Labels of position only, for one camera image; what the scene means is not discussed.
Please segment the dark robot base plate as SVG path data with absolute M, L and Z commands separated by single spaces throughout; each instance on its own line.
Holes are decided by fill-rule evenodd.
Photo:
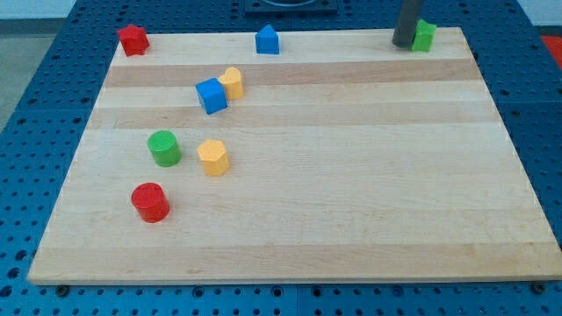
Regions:
M 243 0 L 247 16 L 285 13 L 337 13 L 337 0 Z

